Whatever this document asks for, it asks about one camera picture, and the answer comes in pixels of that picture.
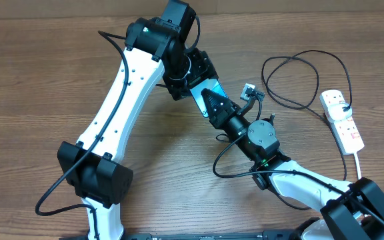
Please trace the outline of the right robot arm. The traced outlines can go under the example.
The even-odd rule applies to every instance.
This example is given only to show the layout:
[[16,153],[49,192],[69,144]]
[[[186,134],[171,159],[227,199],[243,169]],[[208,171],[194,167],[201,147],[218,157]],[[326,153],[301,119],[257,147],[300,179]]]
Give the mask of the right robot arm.
[[299,239],[384,239],[384,193],[375,182],[354,183],[324,177],[283,154],[273,118],[248,122],[244,115],[262,93],[247,89],[247,104],[238,106],[210,89],[201,92],[212,126],[223,130],[230,146],[237,145],[253,162],[251,176],[262,190],[295,199],[322,214],[302,231]]

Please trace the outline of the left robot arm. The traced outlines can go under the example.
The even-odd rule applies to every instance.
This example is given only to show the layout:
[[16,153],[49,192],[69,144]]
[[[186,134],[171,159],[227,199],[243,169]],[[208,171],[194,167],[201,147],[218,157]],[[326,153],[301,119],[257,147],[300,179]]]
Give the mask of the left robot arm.
[[208,115],[202,91],[222,93],[208,55],[185,42],[196,12],[183,1],[168,2],[162,16],[140,18],[126,32],[117,76],[93,122],[77,142],[62,142],[57,158],[68,184],[87,209],[88,239],[120,239],[121,201],[133,178],[122,166],[127,141],[150,92],[163,81],[174,100],[194,98]]

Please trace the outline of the Galaxy smartphone with teal screen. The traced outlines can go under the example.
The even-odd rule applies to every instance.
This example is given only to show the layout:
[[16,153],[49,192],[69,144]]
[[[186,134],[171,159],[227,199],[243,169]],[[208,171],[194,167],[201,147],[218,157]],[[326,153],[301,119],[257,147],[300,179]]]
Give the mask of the Galaxy smartphone with teal screen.
[[220,85],[218,79],[206,79],[190,90],[191,95],[194,98],[202,116],[204,118],[208,118],[207,108],[201,94],[202,90],[204,89],[212,90],[213,92],[216,92],[224,97],[228,96],[223,87]]

